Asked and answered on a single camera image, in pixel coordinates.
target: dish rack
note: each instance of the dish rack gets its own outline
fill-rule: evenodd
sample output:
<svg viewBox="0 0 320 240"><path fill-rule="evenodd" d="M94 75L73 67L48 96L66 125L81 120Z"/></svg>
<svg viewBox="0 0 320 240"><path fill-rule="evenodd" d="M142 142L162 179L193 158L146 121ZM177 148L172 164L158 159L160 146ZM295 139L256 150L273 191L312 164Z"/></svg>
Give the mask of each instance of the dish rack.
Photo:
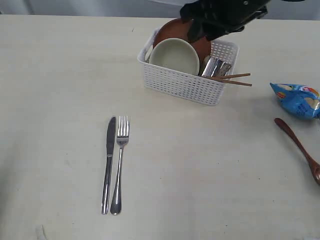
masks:
<svg viewBox="0 0 320 240"><path fill-rule="evenodd" d="M152 65L149 62L151 48L160 28L157 28L138 54L143 65L144 86L165 94L193 102L215 106L224 92L225 83ZM211 56L232 65L226 75L231 75L237 61L239 47L222 40L211 41Z"/></svg>

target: white bowl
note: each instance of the white bowl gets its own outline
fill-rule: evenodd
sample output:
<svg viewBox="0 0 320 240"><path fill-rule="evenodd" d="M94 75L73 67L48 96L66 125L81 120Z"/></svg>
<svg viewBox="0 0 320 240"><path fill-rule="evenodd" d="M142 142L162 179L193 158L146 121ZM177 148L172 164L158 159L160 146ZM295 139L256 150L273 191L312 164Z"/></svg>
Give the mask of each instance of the white bowl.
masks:
<svg viewBox="0 0 320 240"><path fill-rule="evenodd" d="M200 67L196 50L179 38L158 43L151 52L149 63L192 75L198 75Z"/></svg>

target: white table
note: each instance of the white table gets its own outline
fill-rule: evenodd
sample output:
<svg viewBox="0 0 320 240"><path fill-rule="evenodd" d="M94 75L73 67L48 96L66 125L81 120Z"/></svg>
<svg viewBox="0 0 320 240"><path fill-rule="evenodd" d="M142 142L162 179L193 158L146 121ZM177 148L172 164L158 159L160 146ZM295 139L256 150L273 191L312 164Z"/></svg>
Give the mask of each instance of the white table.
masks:
<svg viewBox="0 0 320 240"><path fill-rule="evenodd" d="M209 107L143 87L136 56L167 21L0 16L0 239L35 240L39 224L48 240L320 237L320 187L273 120L320 161L319 121L288 115L269 86L320 89L320 22L224 37L253 87L228 85ZM119 216L101 215L112 115L132 117Z"/></svg>

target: plastic basket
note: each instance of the plastic basket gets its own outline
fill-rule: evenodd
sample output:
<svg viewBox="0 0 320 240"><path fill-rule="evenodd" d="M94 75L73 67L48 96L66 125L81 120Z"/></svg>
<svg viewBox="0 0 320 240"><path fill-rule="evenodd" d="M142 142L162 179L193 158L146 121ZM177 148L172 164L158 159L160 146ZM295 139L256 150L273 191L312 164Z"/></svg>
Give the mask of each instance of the plastic basket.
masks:
<svg viewBox="0 0 320 240"><path fill-rule="evenodd" d="M143 65L144 86L193 102L209 106L217 105L224 92L224 83L148 63L147 53L150 52L158 31L159 28L153 32L137 57ZM227 75L233 74L238 52L239 47L232 42L211 41L211 56L232 65Z"/></svg>

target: knife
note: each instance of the knife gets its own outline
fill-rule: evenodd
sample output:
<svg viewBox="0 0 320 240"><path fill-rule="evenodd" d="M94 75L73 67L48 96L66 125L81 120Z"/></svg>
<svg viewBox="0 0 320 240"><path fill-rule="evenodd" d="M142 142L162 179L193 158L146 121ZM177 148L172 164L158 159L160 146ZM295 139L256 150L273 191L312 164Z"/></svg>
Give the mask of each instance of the knife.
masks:
<svg viewBox="0 0 320 240"><path fill-rule="evenodd" d="M111 183L111 169L112 169L112 157L114 155L115 135L116 135L116 122L115 116L111 118L106 131L106 167L102 191L102 214L107 214L109 205L109 191Z"/></svg>

